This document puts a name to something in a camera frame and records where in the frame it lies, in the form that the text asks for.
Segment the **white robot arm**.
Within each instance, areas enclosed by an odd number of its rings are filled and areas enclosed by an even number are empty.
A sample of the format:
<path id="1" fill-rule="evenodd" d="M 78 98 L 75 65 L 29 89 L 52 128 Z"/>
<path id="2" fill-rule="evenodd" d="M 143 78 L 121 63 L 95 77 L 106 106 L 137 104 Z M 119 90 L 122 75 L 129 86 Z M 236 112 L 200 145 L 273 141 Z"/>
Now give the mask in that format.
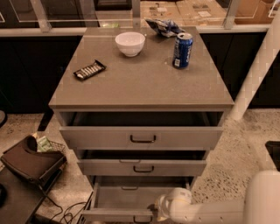
<path id="1" fill-rule="evenodd" d="M 193 204 L 185 188 L 174 188 L 155 202 L 157 220 L 181 224 L 280 224 L 280 172 L 260 171 L 245 199 Z"/>

